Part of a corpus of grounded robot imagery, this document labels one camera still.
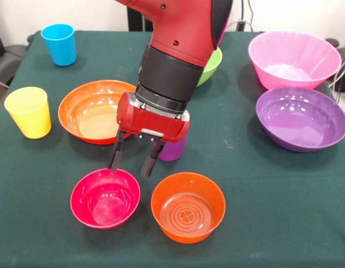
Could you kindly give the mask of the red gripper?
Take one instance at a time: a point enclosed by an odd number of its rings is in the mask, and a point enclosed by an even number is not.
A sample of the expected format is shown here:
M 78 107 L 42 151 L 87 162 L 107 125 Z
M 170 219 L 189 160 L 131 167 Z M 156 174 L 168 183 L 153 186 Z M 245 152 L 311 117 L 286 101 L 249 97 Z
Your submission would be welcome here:
M 125 92 L 118 102 L 116 121 L 120 131 L 117 133 L 107 165 L 111 171 L 115 171 L 122 160 L 122 146 L 126 132 L 133 135 L 149 134 L 161 138 L 162 141 L 154 143 L 141 169 L 141 176 L 147 178 L 151 175 L 166 142 L 178 142 L 186 135 L 190 126 L 190 114 L 188 111 L 178 115 L 163 112 L 141 102 L 135 94 Z

